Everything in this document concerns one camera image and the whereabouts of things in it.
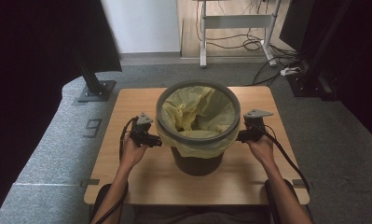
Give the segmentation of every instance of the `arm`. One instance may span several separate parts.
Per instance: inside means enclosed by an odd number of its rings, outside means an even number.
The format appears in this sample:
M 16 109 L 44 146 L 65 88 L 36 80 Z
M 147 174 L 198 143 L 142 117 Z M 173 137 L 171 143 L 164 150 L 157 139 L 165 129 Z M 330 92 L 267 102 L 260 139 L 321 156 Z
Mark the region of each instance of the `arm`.
M 282 178 L 273 159 L 273 143 L 266 136 L 256 143 L 251 141 L 246 143 L 267 172 L 282 223 L 311 223 L 310 218 Z
M 147 146 L 137 147 L 130 138 L 130 134 L 125 134 L 124 152 L 122 154 L 121 163 L 117 169 L 116 177 L 91 223 L 96 223 L 99 218 L 109 211 L 121 198 L 133 166 L 142 159 L 146 149 Z M 118 223 L 121 217 L 121 206 L 116 209 L 116 211 L 108 217 L 104 223 Z

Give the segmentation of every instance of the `black curtain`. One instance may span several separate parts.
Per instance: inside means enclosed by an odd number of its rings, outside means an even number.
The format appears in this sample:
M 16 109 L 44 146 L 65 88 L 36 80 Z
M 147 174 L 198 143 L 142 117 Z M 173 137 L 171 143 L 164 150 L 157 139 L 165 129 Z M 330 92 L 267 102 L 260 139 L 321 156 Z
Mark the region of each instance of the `black curtain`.
M 338 98 L 372 133 L 372 0 L 352 0 L 324 55 Z
M 0 1 L 0 206 L 81 76 L 75 50 L 90 71 L 121 70 L 100 1 Z

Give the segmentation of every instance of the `metal stand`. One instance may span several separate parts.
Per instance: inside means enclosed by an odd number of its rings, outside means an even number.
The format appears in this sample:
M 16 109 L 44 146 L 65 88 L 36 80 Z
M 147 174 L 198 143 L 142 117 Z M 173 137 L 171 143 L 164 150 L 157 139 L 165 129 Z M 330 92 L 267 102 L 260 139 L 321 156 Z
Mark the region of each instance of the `metal stand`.
M 228 29 L 228 28 L 267 28 L 264 40 L 261 40 L 262 49 L 271 67 L 276 67 L 276 61 L 270 51 L 269 43 L 272 37 L 273 27 L 281 0 L 276 0 L 275 9 L 272 15 L 238 15 L 238 16 L 206 16 L 206 0 L 203 0 L 200 41 L 200 67 L 205 68 L 206 63 L 206 29 Z
M 75 51 L 73 51 L 73 56 L 77 64 L 78 71 L 86 81 L 86 87 L 81 92 L 81 95 L 77 101 L 79 103 L 108 101 L 110 93 L 116 82 L 114 80 L 99 81 L 96 75 L 88 69 L 76 47 Z

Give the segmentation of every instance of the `black cable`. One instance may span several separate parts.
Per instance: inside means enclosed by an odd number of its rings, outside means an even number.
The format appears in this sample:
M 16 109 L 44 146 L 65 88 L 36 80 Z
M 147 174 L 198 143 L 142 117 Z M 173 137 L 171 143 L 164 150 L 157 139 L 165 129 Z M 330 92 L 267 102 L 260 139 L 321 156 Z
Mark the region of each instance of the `black cable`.
M 279 76 L 279 73 L 276 75 L 276 76 L 274 76 L 273 78 L 272 78 L 272 80 L 270 80 L 268 83 L 267 83 L 267 87 L 269 87 L 275 80 L 276 80 L 276 78 L 278 78 L 278 76 Z
M 261 7 L 261 0 L 260 0 L 260 4 L 258 5 L 258 9 L 257 9 L 257 14 L 259 14 L 259 9 L 260 9 L 260 7 Z
M 305 178 L 305 176 L 301 173 L 301 171 L 298 169 L 298 167 L 296 167 L 296 165 L 291 161 L 291 159 L 288 157 L 287 153 L 284 151 L 284 148 L 282 147 L 282 145 L 278 142 L 278 140 L 276 140 L 276 138 L 274 138 L 272 135 L 270 135 L 269 133 L 261 130 L 259 127 L 255 126 L 252 124 L 252 127 L 253 128 L 256 128 L 257 130 L 259 130 L 261 133 L 263 133 L 266 137 L 268 137 L 270 139 L 270 141 L 272 141 L 276 147 L 281 151 L 281 153 L 283 154 L 284 158 L 287 160 L 287 162 L 291 165 L 291 167 L 293 167 L 293 169 L 296 171 L 296 173 L 301 177 L 302 181 L 304 182 L 304 185 L 305 185 L 305 188 L 307 189 L 307 192 L 309 193 L 310 192 L 310 186 L 308 184 L 308 181 L 307 179 Z
M 284 63 L 282 63 L 281 59 L 278 60 L 279 64 L 283 67 L 285 67 L 286 65 Z
M 220 6 L 220 0 L 218 0 L 217 3 L 218 3 L 218 6 L 221 8 L 221 11 L 223 12 L 223 15 L 227 15 L 227 14 L 224 12 L 224 9 Z
M 243 15 L 246 12 L 247 8 L 249 8 L 252 5 L 252 3 L 253 3 L 253 0 L 250 0 L 250 4 L 244 9 L 244 11 L 241 13 L 241 15 Z
M 121 198 L 118 200 L 118 202 L 109 210 L 107 211 L 101 218 L 99 218 L 98 221 L 96 221 L 96 224 L 101 224 L 103 223 L 116 209 L 119 208 L 119 206 L 124 203 L 125 198 L 127 197 L 128 194 L 128 182 L 127 185 L 125 186 L 124 193 L 122 194 Z
M 121 136 L 119 137 L 119 151 L 118 151 L 118 158 L 119 160 L 121 161 L 121 158 L 122 158 L 122 149 L 124 148 L 124 137 L 125 137 L 125 133 L 127 132 L 128 130 L 128 126 L 130 126 L 130 124 L 132 122 L 135 122 L 136 120 L 138 119 L 138 117 L 135 117 L 133 119 L 130 119 L 128 121 L 128 123 L 124 126 L 124 128 L 122 129 L 122 134 Z
M 261 83 L 264 83 L 264 82 L 267 82 L 267 81 L 270 81 L 270 80 L 276 78 L 276 77 L 280 74 L 280 72 L 279 72 L 278 74 L 276 74 L 275 76 L 273 76 L 273 77 L 270 77 L 270 78 L 268 78 L 268 79 L 265 79 L 265 80 L 263 80 L 263 81 L 259 81 L 259 82 L 255 83 L 255 81 L 256 81 L 257 77 L 260 75 L 262 69 L 263 69 L 265 66 L 267 66 L 267 64 L 268 64 L 270 61 L 272 61 L 272 60 L 274 60 L 274 59 L 287 59 L 287 60 L 291 60 L 291 61 L 293 61 L 293 60 L 294 60 L 294 61 L 297 60 L 297 58 L 295 58 L 295 57 L 283 57 L 283 56 L 276 56 L 276 57 L 273 57 L 273 58 L 271 58 L 270 60 L 268 60 L 266 63 L 264 63 L 264 65 L 262 65 L 262 67 L 258 70 L 258 72 L 255 74 L 255 77 L 253 78 L 252 84 L 248 84 L 248 85 L 245 85 L 245 86 L 255 86 L 255 85 L 258 85 L 258 84 L 261 84 Z
M 265 8 L 265 14 L 268 13 L 268 5 L 269 5 L 269 0 L 267 0 L 267 7 Z
M 130 124 L 132 122 L 135 122 L 137 119 L 138 119 L 138 117 L 135 117 L 133 119 L 130 119 L 127 122 L 127 124 L 124 126 L 124 128 L 122 129 L 122 134 L 119 137 L 119 151 L 118 151 L 118 156 L 119 156 L 119 160 L 120 161 L 121 161 L 121 158 L 122 158 L 122 152 L 123 152 L 123 148 L 124 148 L 123 145 L 124 145 L 125 133 L 127 132 L 128 127 L 130 126 Z M 125 186 L 124 193 L 122 194 L 122 196 L 118 200 L 118 202 L 112 208 L 110 208 L 110 210 L 107 211 L 101 218 L 99 218 L 99 220 L 96 223 L 97 224 L 98 223 L 103 223 L 114 211 L 116 211 L 116 209 L 118 209 L 119 206 L 124 202 L 125 197 L 127 196 L 127 194 L 128 194 L 128 182 L 127 182 L 127 185 Z
M 310 215 L 310 220 L 311 220 L 311 223 L 314 223 L 314 220 L 313 220 L 313 214 L 311 213 L 311 210 L 310 210 L 310 208 L 308 207 L 308 205 L 307 205 L 307 204 L 305 204 L 305 207 L 307 208 L 307 210 L 308 210 L 308 213 L 309 213 L 309 215 Z
M 268 126 L 268 125 L 264 125 L 264 126 L 267 127 L 267 128 L 269 128 L 269 129 L 272 131 L 273 136 L 275 137 L 275 139 L 278 139 L 278 138 L 276 137 L 276 133 L 275 133 L 275 131 L 273 131 L 273 129 L 272 129 L 270 126 Z
M 269 5 L 269 0 L 267 0 L 267 6 L 266 6 L 266 13 L 268 12 L 268 5 Z M 197 1 L 197 18 L 196 18 L 196 21 L 195 21 L 195 28 L 196 28 L 196 32 L 197 32 L 197 37 L 198 37 L 198 40 L 201 41 L 201 38 L 200 38 L 200 31 L 202 30 L 201 27 L 200 27 L 200 30 L 198 29 L 198 19 L 200 17 L 200 26 L 201 26 L 201 20 L 202 20 L 202 11 L 203 11 L 203 5 L 202 5 L 202 8 L 200 9 L 200 16 L 199 16 L 199 8 L 200 8 L 200 1 Z M 253 36 L 253 35 L 249 35 L 251 32 L 251 28 L 249 28 L 249 31 L 247 32 L 246 35 L 232 35 L 232 36 L 226 36 L 226 37 L 219 37 L 219 38 L 209 38 L 209 37 L 206 37 L 205 36 L 205 39 L 206 40 L 224 40 L 224 39 L 230 39 L 230 38 L 235 38 L 235 37 L 240 37 L 240 36 L 247 36 L 247 40 L 243 41 L 243 44 L 241 46 L 235 46 L 235 47 L 224 47 L 224 46 L 221 46 L 221 45 L 218 45 L 218 44 L 215 44 L 215 43 L 212 43 L 212 42 L 206 42 L 206 44 L 210 44 L 210 45 L 213 45 L 213 46 L 216 46 L 218 48 L 221 48 L 221 49 L 239 49 L 239 48 L 245 48 L 246 50 L 249 50 L 249 51 L 253 51 L 253 50 L 258 50 L 258 49 L 261 49 L 262 46 L 261 46 L 261 43 L 259 42 L 260 40 L 262 40 L 261 38 L 258 38 L 256 36 Z M 251 49 L 251 48 L 248 48 L 247 46 L 248 45 L 256 45 L 257 47 L 254 48 L 254 49 Z M 275 52 L 280 52 L 282 53 L 283 55 L 285 56 L 297 56 L 296 54 L 296 51 L 293 51 L 293 50 L 286 50 L 286 49 L 280 49 L 276 46 L 273 46 L 271 44 L 269 44 L 272 49 L 275 51 Z

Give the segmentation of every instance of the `power cord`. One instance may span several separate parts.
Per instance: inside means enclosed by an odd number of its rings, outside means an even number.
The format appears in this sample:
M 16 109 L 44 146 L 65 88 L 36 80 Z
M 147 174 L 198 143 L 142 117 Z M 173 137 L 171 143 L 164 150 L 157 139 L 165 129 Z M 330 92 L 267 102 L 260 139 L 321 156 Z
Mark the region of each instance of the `power cord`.
M 138 119 L 137 117 L 130 119 L 127 122 L 127 124 L 125 125 L 125 127 L 123 128 L 122 134 L 119 137 L 118 158 L 119 158 L 120 161 L 121 161 L 122 154 L 123 154 L 123 148 L 124 148 L 123 145 L 124 145 L 125 133 L 127 132 L 128 127 L 130 126 L 130 124 L 137 121 L 137 119 Z M 128 195 L 128 188 L 129 188 L 129 185 L 128 185 L 128 182 L 127 182 L 127 185 L 125 186 L 124 193 L 122 194 L 121 198 L 118 200 L 118 202 L 112 208 L 110 208 L 110 210 L 108 210 L 101 218 L 99 218 L 99 220 L 96 222 L 96 224 L 103 223 L 108 217 L 110 217 L 114 213 L 114 211 L 116 211 L 119 208 L 120 205 L 122 205 L 124 203 L 124 200 Z
M 269 64 L 270 61 L 272 60 L 275 60 L 275 59 L 287 59 L 287 60 L 290 60 L 290 61 L 293 61 L 292 63 L 289 63 L 287 64 L 286 66 L 289 66 L 290 64 L 294 64 L 294 63 L 299 63 L 300 60 L 296 57 L 283 57 L 283 56 L 276 56 L 276 57 L 273 57 L 272 59 L 268 60 L 266 63 L 264 63 L 264 65 L 262 65 L 262 67 L 258 70 L 258 72 L 255 74 L 255 77 L 253 78 L 253 81 L 251 84 L 247 84 L 245 86 L 256 86 L 256 85 L 259 85 L 259 84 L 262 84 L 262 83 L 265 83 L 265 82 L 268 82 L 267 86 L 270 86 L 270 84 L 272 84 L 272 82 L 280 75 L 280 72 L 277 73 L 276 75 L 274 75 L 273 77 L 269 77 L 265 80 L 262 80 L 262 81 L 258 81 L 258 82 L 255 82 L 258 78 L 258 76 L 261 74 L 261 71 L 264 69 L 265 66 L 267 66 L 267 64 Z
M 195 28 L 196 28 L 196 32 L 197 32 L 197 37 L 198 37 L 198 40 L 201 41 L 202 39 L 200 38 L 200 31 L 202 30 L 201 29 L 201 22 L 200 22 L 200 28 L 198 28 L 198 21 L 200 19 L 201 21 L 201 17 L 202 17 L 202 11 L 203 11 L 203 5 L 202 5 L 202 8 L 200 9 L 200 14 L 199 14 L 199 8 L 200 8 L 200 2 L 198 1 L 197 3 L 197 18 L 196 18 L 196 21 L 195 21 Z M 232 35 L 232 36 L 227 36 L 227 37 L 219 37 L 219 38 L 209 38 L 209 37 L 205 37 L 207 40 L 224 40 L 224 39 L 230 39 L 230 38 L 235 38 L 235 37 L 239 37 L 239 36 L 248 36 L 247 35 Z M 246 48 L 247 50 L 258 50 L 258 49 L 261 49 L 260 46 L 258 46 L 259 43 L 257 43 L 257 41 L 260 40 L 260 39 L 256 39 L 256 40 L 252 40 L 250 38 L 248 38 L 247 40 L 245 40 L 243 42 L 242 45 L 240 46 L 235 46 L 235 47 L 224 47 L 224 46 L 221 46 L 221 45 L 218 45 L 218 44 L 215 44 L 215 43 L 212 43 L 212 42 L 206 42 L 206 44 L 209 44 L 209 45 L 213 45 L 213 46 L 216 46 L 218 48 L 221 48 L 221 49 L 239 49 L 239 48 Z M 250 44 L 256 44 L 257 45 L 257 48 L 256 49 L 249 49 L 247 48 L 247 45 L 250 45 Z
M 302 172 L 296 167 L 296 165 L 291 161 L 291 159 L 288 157 L 287 153 L 284 151 L 282 145 L 279 143 L 279 141 L 277 140 L 276 138 L 276 133 L 273 131 L 273 129 L 271 127 L 269 127 L 268 125 L 264 125 L 265 127 L 269 128 L 273 135 L 270 135 L 268 132 L 264 131 L 264 130 L 261 130 L 259 127 L 255 126 L 252 124 L 252 127 L 253 128 L 256 128 L 258 129 L 261 133 L 263 133 L 266 137 L 268 137 L 275 145 L 276 147 L 281 151 L 281 153 L 283 154 L 284 158 L 287 160 L 287 162 L 291 165 L 291 167 L 293 167 L 293 169 L 296 171 L 296 173 L 301 177 L 302 179 L 302 182 L 304 182 L 304 185 L 305 185 L 305 188 L 308 192 L 308 194 L 310 193 L 310 186 L 309 186 L 309 183 L 308 181 L 306 180 L 305 176 L 302 174 Z M 313 220 L 313 214 L 310 210 L 310 208 L 308 207 L 307 204 L 305 204 L 305 207 L 308 211 L 308 214 L 310 216 L 310 220 L 312 223 L 314 223 L 314 220 Z
M 226 12 L 224 11 L 224 9 L 221 7 L 220 2 L 221 2 L 221 0 L 217 1 L 218 6 L 220 7 L 221 11 L 223 12 L 223 15 L 227 15 Z M 247 8 L 252 9 L 253 8 L 252 5 L 253 5 L 254 2 L 255 2 L 255 0 L 254 1 L 251 0 L 250 4 L 244 9 L 244 11 L 240 15 L 243 15 L 246 12 Z
M 273 137 L 270 133 L 260 129 L 258 126 L 252 124 L 252 127 L 259 130 L 261 133 L 263 133 L 267 138 L 269 138 L 276 145 L 276 147 L 281 151 L 281 153 L 283 154 L 283 156 L 287 160 L 287 162 L 291 165 L 291 167 L 293 167 L 293 169 L 296 171 L 296 173 L 301 177 L 302 181 L 304 182 L 305 188 L 307 189 L 307 192 L 309 193 L 310 192 L 310 186 L 308 184 L 308 181 L 306 180 L 306 178 L 302 174 L 302 172 L 298 169 L 298 167 L 296 167 L 296 165 L 291 161 L 290 157 L 288 157 L 287 153 L 284 151 L 284 148 L 279 143 L 279 141 L 275 137 Z

